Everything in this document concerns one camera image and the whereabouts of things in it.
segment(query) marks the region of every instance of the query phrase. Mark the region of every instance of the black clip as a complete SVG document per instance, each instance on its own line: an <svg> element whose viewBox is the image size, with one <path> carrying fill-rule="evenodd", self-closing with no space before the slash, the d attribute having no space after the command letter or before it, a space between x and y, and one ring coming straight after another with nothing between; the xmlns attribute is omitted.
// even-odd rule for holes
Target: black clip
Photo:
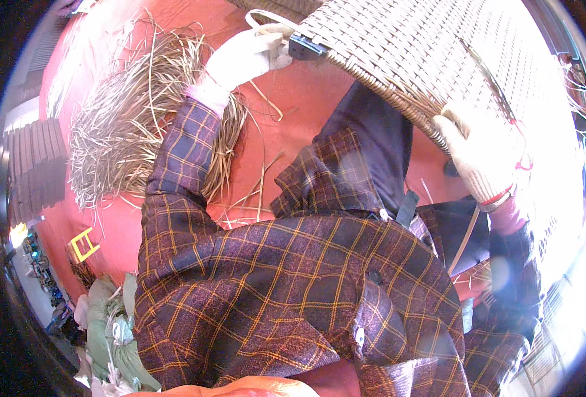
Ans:
<svg viewBox="0 0 586 397"><path fill-rule="evenodd" d="M326 55L328 48L314 44L306 36L293 35L289 39L289 55L299 60L317 60Z"/></svg>

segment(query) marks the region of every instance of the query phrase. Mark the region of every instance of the jacket sleeve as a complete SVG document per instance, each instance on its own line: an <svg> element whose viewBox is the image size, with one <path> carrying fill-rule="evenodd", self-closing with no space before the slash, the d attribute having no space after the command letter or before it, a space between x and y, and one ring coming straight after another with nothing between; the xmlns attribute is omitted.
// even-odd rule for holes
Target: jacket sleeve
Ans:
<svg viewBox="0 0 586 397"><path fill-rule="evenodd" d="M528 218L522 223L519 216L513 218L518 226L506 235L494 231L492 220L492 297L483 294L488 309L481 304L474 310L473 329L465 335L465 371L472 395L499 394L500 386L519 369L540 325L541 279L533 225Z"/></svg>
<svg viewBox="0 0 586 397"><path fill-rule="evenodd" d="M202 103L186 98L165 136L147 180L138 252L136 328L154 318L153 307L166 294L171 258L181 249L222 230L206 212L200 193L211 163L220 118Z"/></svg>

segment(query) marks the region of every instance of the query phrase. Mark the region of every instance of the glove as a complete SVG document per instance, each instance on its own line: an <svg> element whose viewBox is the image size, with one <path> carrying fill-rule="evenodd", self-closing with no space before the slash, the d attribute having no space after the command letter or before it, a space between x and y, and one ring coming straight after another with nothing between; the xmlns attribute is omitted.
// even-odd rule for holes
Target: glove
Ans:
<svg viewBox="0 0 586 397"><path fill-rule="evenodd" d="M449 103L433 118L463 178L483 211L493 211L515 189L516 165L521 150L509 131L482 120L458 103Z"/></svg>
<svg viewBox="0 0 586 397"><path fill-rule="evenodd" d="M231 92L259 75L290 65L293 59L289 56L288 41L279 26L270 23L233 36L209 58L207 74Z"/></svg>

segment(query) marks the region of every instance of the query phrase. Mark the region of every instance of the pink cuff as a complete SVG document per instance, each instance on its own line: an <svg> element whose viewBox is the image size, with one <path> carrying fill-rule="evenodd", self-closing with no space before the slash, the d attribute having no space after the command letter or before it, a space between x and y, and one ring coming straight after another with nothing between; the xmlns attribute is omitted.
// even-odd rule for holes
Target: pink cuff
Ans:
<svg viewBox="0 0 586 397"><path fill-rule="evenodd" d="M528 213L522 210L521 199L518 195L511 196L488 215L492 230L502 236L519 231L529 220Z"/></svg>
<svg viewBox="0 0 586 397"><path fill-rule="evenodd" d="M187 87L185 91L185 96L210 108L220 119L225 107L229 105L229 95L230 92L216 84L205 73L202 73L196 84Z"/></svg>

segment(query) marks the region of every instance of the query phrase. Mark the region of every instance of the button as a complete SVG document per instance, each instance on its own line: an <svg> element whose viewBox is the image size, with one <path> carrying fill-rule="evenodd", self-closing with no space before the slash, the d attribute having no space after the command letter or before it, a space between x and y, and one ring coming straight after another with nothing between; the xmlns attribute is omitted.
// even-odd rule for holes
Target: button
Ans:
<svg viewBox="0 0 586 397"><path fill-rule="evenodd" d="M381 277L381 273L376 270L368 270L368 278L371 282L375 283L376 285L381 285L383 282L383 277Z"/></svg>
<svg viewBox="0 0 586 397"><path fill-rule="evenodd" d="M385 210L385 208L382 208L382 209L379 210L379 217L384 222L387 222L388 220L390 220L390 217L388 216L387 211Z"/></svg>
<svg viewBox="0 0 586 397"><path fill-rule="evenodd" d="M361 327L357 328L357 332L354 334L354 341L357 342L359 347L363 347L363 342L365 341L365 332Z"/></svg>

